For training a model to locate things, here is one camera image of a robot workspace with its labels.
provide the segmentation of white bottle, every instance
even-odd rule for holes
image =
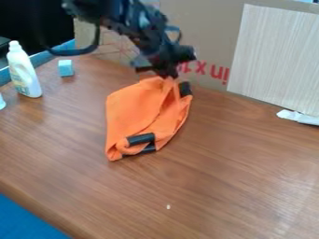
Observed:
[[[40,83],[29,56],[22,49],[18,41],[9,43],[7,60],[12,82],[16,90],[26,96],[36,98],[42,95]]]
[[[4,101],[4,98],[2,98],[2,94],[0,93],[0,110],[4,109],[6,107],[6,102]]]

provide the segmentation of orange cloth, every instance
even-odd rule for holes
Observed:
[[[164,147],[185,122],[192,98],[188,82],[178,84],[169,77],[144,79],[109,95],[106,100],[107,158],[116,161],[148,148]],[[152,134],[153,142],[135,144],[131,141]]]

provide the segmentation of small box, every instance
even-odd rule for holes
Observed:
[[[59,72],[61,77],[70,77],[74,74],[72,60],[59,60]]]

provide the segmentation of wooden desk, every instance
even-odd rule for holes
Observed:
[[[273,105],[195,88],[167,147],[108,162],[104,99],[136,77],[90,57],[74,65],[65,79],[57,60],[41,66],[39,99],[1,89],[7,196],[77,238],[319,238],[318,128],[278,119]]]

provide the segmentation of black robotic arm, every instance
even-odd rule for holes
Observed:
[[[179,44],[179,29],[168,26],[165,15],[139,0],[62,0],[62,7],[81,21],[95,24],[96,32],[86,49],[49,49],[52,54],[70,56],[92,52],[98,47],[102,25],[126,35],[150,61],[149,69],[161,77],[177,78],[176,66],[196,59],[191,46]],[[170,30],[178,31],[180,37],[172,41],[167,35]]]

